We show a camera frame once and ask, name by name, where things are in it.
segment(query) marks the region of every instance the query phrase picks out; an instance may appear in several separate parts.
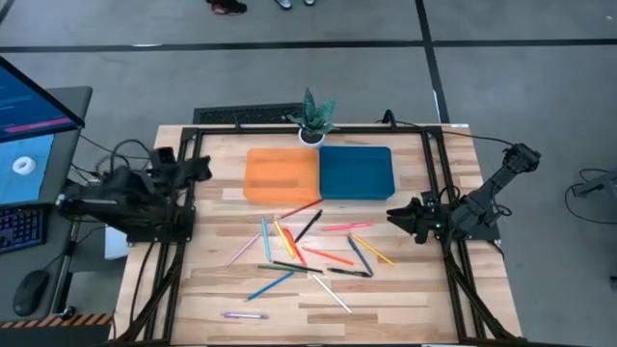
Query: white pencil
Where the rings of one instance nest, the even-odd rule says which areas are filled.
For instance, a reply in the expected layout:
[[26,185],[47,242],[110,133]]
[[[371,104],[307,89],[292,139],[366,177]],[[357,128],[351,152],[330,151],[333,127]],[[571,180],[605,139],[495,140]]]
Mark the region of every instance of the white pencil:
[[332,289],[328,288],[328,285],[326,285],[326,283],[322,282],[318,277],[316,277],[314,274],[310,274],[319,284],[321,284],[322,287],[324,287],[324,289],[326,289],[326,291],[328,292],[328,294],[330,294],[333,298],[335,298],[335,300],[343,307],[345,308],[345,310],[347,310],[347,312],[351,313],[351,309],[349,307],[347,307],[347,305],[345,305],[345,303],[343,303],[342,300],[340,300],[337,295],[332,291]]

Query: potted plant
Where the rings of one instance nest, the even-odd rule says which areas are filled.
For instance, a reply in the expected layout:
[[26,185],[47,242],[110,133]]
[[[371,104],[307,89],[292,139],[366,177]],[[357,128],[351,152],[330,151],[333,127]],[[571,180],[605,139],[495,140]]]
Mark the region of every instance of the potted plant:
[[334,98],[324,101],[319,107],[315,106],[315,99],[307,88],[301,117],[287,115],[287,118],[300,124],[298,138],[307,147],[321,147],[326,139],[326,134],[335,127],[329,122],[330,116],[335,111],[336,101]]

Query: wooden tabletop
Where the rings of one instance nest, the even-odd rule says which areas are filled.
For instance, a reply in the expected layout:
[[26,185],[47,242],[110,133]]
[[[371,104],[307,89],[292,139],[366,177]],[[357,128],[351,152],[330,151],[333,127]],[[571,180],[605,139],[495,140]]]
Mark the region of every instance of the wooden tabletop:
[[[466,128],[448,130],[469,133]],[[160,126],[156,147],[174,147],[177,153],[182,126]],[[417,245],[414,238],[386,220],[386,210],[406,205],[411,197],[430,189],[422,143],[416,134],[328,135],[332,146],[386,146],[392,151],[396,193],[388,200],[327,200],[282,220],[297,235],[318,209],[323,215],[300,246],[343,256],[357,263],[347,266],[304,252],[311,267],[328,266],[361,270],[350,249],[346,232],[322,231],[322,227],[349,223],[373,223],[354,233],[388,256],[391,266],[359,245],[375,272],[372,279],[326,272],[320,278],[353,310],[347,313],[307,274],[295,274],[260,297],[247,297],[284,273],[257,270],[264,264],[263,241],[257,240],[235,263],[225,264],[254,235],[261,232],[261,218],[269,222],[273,259],[290,260],[272,221],[298,206],[260,205],[246,201],[242,193],[246,154],[251,148],[299,147],[297,135],[207,135],[202,155],[210,155],[213,178],[199,183],[196,201],[199,217],[188,244],[181,275],[172,343],[267,344],[267,343],[424,343],[456,342],[454,321],[441,251],[432,238]],[[482,184],[480,168],[470,138],[445,135],[454,184],[463,193]],[[438,174],[439,154],[433,150]],[[520,327],[505,267],[500,254],[486,242],[468,242],[478,293],[513,334]],[[128,323],[135,282],[148,245],[134,247],[126,262],[116,310],[119,334]],[[158,248],[149,257],[136,314],[150,295]],[[469,304],[462,294],[473,335]],[[157,334],[162,331],[159,309]],[[223,312],[267,313],[268,320],[226,319]]]

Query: keyboard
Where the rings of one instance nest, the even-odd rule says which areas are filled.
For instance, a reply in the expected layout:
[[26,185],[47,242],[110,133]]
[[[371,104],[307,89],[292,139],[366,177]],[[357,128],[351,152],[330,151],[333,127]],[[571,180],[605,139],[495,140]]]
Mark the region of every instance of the keyboard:
[[40,206],[0,207],[0,254],[44,244],[45,219]]
[[300,117],[302,103],[197,108],[193,124],[281,124],[291,123],[287,115]]

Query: black pencil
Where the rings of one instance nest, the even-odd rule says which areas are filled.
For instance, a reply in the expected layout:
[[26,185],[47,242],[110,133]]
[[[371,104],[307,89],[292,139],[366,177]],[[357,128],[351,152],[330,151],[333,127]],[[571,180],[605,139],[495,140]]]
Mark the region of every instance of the black pencil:
[[338,274],[359,276],[359,277],[364,277],[364,278],[371,278],[371,277],[373,277],[372,275],[367,274],[364,271],[349,271],[349,270],[336,269],[336,268],[328,268],[328,271],[332,271],[332,272],[338,273]]
[[305,267],[305,266],[301,266],[301,265],[296,265],[296,264],[289,264],[289,263],[285,263],[285,262],[277,261],[277,260],[274,260],[273,263],[278,264],[278,265],[282,265],[282,266],[289,266],[289,267],[300,269],[300,270],[312,271],[312,272],[316,272],[316,273],[320,273],[320,274],[324,273],[321,270],[312,269],[312,268],[309,268],[309,267]]
[[313,223],[317,222],[319,217],[321,217],[321,212],[323,212],[323,210],[319,210],[317,212],[317,214],[312,217],[310,222],[308,222],[307,226],[302,230],[302,232],[300,232],[300,235],[298,235],[298,237],[296,237],[296,240],[294,241],[295,243],[298,243],[298,241],[300,241],[302,236],[304,236],[305,233],[307,233],[307,231],[309,231],[310,226],[312,226]]

